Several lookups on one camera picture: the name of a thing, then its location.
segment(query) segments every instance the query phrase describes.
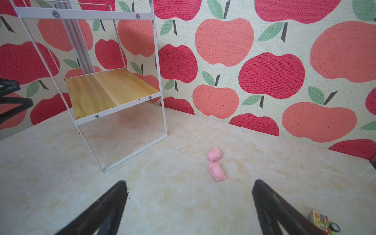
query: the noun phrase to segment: pig toy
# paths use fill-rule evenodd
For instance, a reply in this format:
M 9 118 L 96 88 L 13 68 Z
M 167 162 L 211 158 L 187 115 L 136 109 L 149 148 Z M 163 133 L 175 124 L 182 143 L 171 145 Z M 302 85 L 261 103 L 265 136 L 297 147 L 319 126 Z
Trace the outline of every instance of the pig toy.
M 211 162 L 218 161 L 222 158 L 222 151 L 219 150 L 216 146 L 214 146 L 214 149 L 208 153 L 208 159 Z
M 210 174 L 214 177 L 216 181 L 220 181 L 226 178 L 224 171 L 219 166 L 219 162 L 211 162 L 208 165 Z

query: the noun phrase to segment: apple stem print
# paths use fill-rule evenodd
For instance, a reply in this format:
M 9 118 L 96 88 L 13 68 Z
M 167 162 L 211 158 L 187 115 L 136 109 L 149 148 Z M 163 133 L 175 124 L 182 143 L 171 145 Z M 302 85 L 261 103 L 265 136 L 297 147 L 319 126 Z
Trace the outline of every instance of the apple stem print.
M 98 31 L 100 26 L 102 26 L 103 31 L 106 31 L 105 27 L 103 26 L 102 20 L 94 20 L 94 22 L 93 22 L 93 31 L 94 32 Z
M 0 16 L 0 19 L 1 19 L 1 21 L 4 23 L 6 29 L 7 29 L 8 31 L 11 31 L 11 32 L 14 33 L 13 29 L 12 29 L 11 26 L 8 24 L 8 22 L 4 19 L 4 17 Z
M 201 0 L 154 0 L 154 13 L 162 19 L 167 20 L 163 23 L 159 35 L 168 34 L 174 28 L 174 34 L 177 36 L 175 19 L 184 21 L 193 19 L 201 7 Z
M 308 87 L 308 95 L 309 95 L 309 97 L 311 98 L 311 100 L 313 102 L 315 102 L 316 104 L 319 104 L 319 105 L 327 105 L 329 103 L 329 101 L 333 98 L 333 96 L 337 92 L 338 91 L 330 93 L 330 95 L 328 96 L 328 98 L 325 100 L 324 93 L 320 89 L 318 89 L 316 87 L 313 87 L 313 86 L 309 86 Z
M 131 61 L 130 65 L 136 71 L 136 73 L 144 74 L 144 64 L 141 64 L 141 69 L 140 69 L 140 67 L 135 62 Z
M 262 95 L 250 96 L 250 97 L 246 98 L 246 100 L 242 103 L 242 105 L 253 105 L 253 104 L 257 103 L 258 101 L 260 101 L 259 105 L 262 108 L 263 105 L 264 105 L 264 96 L 262 96 Z
M 216 88 L 219 75 L 216 81 L 209 73 L 202 71 L 204 80 L 209 85 L 199 85 L 193 91 L 193 103 L 204 115 L 213 115 L 219 119 L 230 117 L 239 106 L 239 97 L 233 89 Z
M 48 90 L 48 88 L 46 87 L 46 85 L 41 80 L 38 80 L 38 82 L 41 84 L 41 86 L 43 87 L 43 89 Z
M 209 10 L 215 18 L 226 19 L 227 12 L 228 12 L 229 6 L 230 6 L 230 1 L 231 0 L 228 0 L 226 2 L 226 7 L 225 7 L 224 13 L 223 13 L 222 7 L 219 4 L 219 2 L 217 2 L 216 0 L 208 0 Z
M 164 86 L 164 89 L 165 89 L 165 90 L 169 90 L 169 89 L 173 88 L 174 86 L 175 86 L 175 90 L 178 91 L 178 90 L 177 90 L 177 82 L 176 82 L 176 80 L 175 80 L 175 81 L 174 81 L 174 80 L 172 80 L 172 81 L 168 81 L 168 82 L 166 83 L 166 85 Z
M 278 22 L 274 23 L 271 26 L 267 27 L 267 29 L 261 34 L 258 41 L 267 41 L 275 37 L 283 28 L 281 40 L 285 42 L 286 33 L 287 33 L 287 22 Z
M 308 87 L 308 95 L 314 103 L 300 102 L 288 107 L 282 115 L 282 125 L 293 136 L 309 138 L 317 143 L 331 142 L 351 132 L 357 123 L 354 111 L 347 108 L 327 108 L 337 92 L 325 100 L 323 92 Z

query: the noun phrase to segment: marble table surface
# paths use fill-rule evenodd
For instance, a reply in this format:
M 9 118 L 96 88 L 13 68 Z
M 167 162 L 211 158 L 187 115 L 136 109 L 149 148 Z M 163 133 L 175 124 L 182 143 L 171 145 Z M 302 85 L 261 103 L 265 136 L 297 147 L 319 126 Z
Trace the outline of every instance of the marble table surface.
M 339 234 L 375 233 L 376 170 L 367 160 L 171 109 L 166 117 L 167 138 L 106 173 L 67 111 L 1 141 L 0 234 L 54 234 L 126 180 L 120 235 L 257 235 L 257 179 L 303 215 L 329 216 Z M 157 136 L 160 121 L 160 107 L 143 103 L 82 129 L 102 165 Z M 135 133 L 121 135 L 129 123 Z M 214 145 L 227 174 L 220 182 L 207 169 Z

